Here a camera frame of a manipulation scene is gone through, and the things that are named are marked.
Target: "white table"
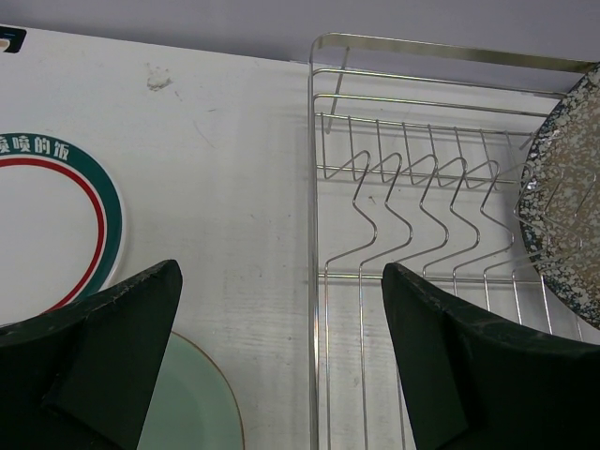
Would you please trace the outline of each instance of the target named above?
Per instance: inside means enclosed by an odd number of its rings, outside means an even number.
[[[29,29],[0,73],[0,134],[78,145],[123,192],[118,280],[181,265],[174,330],[229,380],[247,448],[308,448],[307,67]]]

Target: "light green plate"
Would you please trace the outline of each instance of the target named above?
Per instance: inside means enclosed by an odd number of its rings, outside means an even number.
[[[171,333],[138,450],[241,450],[242,419],[225,377],[200,348]]]

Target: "speckled plate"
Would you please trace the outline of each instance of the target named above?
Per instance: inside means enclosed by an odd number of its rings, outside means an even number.
[[[525,248],[550,290],[600,328],[600,63],[552,111],[527,161]]]

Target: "dish rack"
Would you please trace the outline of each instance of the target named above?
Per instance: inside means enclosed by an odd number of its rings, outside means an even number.
[[[319,66],[321,53],[338,54],[340,65]],[[360,67],[383,69],[352,68],[355,56]],[[313,450],[415,448],[383,312],[381,272],[391,261],[515,322],[600,343],[600,332],[546,288],[520,237],[521,186],[536,188],[528,185],[527,151],[564,92],[411,74],[412,62],[430,58],[475,75],[489,68],[571,73],[571,85],[593,65],[345,34],[314,42]]]

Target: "plate with red and green rim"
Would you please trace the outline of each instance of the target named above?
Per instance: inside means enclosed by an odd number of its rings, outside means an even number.
[[[126,235],[123,199],[77,145],[0,133],[0,324],[107,287]]]

